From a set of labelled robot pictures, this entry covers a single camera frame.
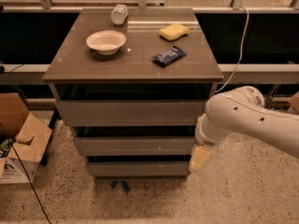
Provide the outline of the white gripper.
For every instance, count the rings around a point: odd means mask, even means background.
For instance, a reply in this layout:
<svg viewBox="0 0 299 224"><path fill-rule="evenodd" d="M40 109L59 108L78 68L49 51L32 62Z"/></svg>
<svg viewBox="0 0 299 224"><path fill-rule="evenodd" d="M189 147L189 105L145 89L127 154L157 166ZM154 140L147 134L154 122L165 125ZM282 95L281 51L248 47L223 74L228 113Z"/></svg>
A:
<svg viewBox="0 0 299 224"><path fill-rule="evenodd" d="M223 132L221 128L216 126L206 114L199 117L195 127L195 140L198 144L214 147L223 142ZM210 158L211 150L204 146L195 146L192 149L189 170L191 172L198 171L204 163Z"/></svg>

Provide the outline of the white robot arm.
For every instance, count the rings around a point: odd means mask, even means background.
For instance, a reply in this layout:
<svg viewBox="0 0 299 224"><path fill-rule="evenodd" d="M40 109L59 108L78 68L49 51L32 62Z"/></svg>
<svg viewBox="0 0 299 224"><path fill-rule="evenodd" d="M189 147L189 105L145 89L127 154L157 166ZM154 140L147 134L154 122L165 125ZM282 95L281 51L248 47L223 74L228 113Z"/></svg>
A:
<svg viewBox="0 0 299 224"><path fill-rule="evenodd" d="M266 109L263 95L243 86L212 96L197 119L190 170L197 171L230 133L242 133L299 158L299 116Z"/></svg>

